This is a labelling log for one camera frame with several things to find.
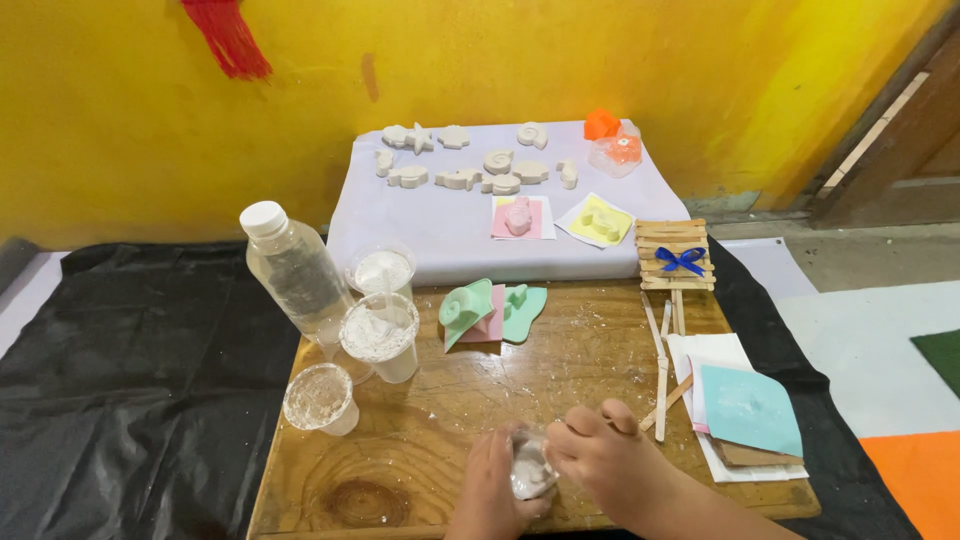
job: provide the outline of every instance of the white bottle cap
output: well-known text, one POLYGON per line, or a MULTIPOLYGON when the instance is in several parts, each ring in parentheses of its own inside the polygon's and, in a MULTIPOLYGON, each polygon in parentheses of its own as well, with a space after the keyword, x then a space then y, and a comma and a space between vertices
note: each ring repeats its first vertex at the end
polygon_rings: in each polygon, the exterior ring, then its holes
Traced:
POLYGON ((287 225, 287 212, 273 201, 261 201, 240 213, 240 227, 251 238, 268 238, 287 225))

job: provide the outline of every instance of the wood grain knot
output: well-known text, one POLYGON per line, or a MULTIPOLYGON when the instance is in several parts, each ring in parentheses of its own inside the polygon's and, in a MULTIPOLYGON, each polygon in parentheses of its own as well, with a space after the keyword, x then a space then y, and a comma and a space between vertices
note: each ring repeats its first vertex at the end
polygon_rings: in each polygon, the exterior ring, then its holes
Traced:
POLYGON ((361 479, 345 481, 324 497, 324 510, 350 528, 398 527, 408 508, 406 493, 361 479))

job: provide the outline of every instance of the orange mat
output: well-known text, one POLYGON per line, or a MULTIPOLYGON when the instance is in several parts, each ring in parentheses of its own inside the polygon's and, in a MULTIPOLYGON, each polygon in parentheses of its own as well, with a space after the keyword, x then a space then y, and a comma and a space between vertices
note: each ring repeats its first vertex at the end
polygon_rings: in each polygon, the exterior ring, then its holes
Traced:
POLYGON ((960 431, 860 439, 924 540, 960 538, 960 431))

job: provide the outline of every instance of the child's hand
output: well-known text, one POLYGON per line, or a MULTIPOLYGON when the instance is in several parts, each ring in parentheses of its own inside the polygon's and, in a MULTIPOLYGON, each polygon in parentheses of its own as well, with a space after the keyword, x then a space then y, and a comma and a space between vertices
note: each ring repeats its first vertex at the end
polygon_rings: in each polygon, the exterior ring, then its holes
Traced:
POLYGON ((467 474, 460 490, 447 540, 516 540, 532 521, 550 509, 554 492, 521 501, 510 486, 514 460, 510 436, 526 426, 514 420, 484 433, 467 457, 467 474))
POLYGON ((548 426, 546 458, 561 476, 585 489, 607 517, 645 537, 658 508, 676 501, 683 473, 639 431, 623 402, 606 400, 600 410, 603 416, 578 405, 564 422, 548 426))

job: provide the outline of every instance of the popsicle stick frame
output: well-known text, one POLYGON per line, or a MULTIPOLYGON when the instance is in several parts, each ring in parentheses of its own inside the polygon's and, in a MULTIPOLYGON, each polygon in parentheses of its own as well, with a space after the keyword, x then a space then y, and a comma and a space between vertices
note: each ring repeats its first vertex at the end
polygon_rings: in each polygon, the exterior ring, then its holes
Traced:
POLYGON ((694 248, 708 249, 707 221, 641 221, 634 226, 636 254, 640 259, 640 277, 643 289, 670 289, 673 303, 673 327, 680 335, 686 335, 684 322, 684 289, 713 290, 713 264, 707 251, 702 258, 693 261, 704 270, 704 275, 677 266, 671 271, 663 270, 667 261, 657 258, 657 249, 665 248, 674 257, 680 258, 685 251, 694 248))

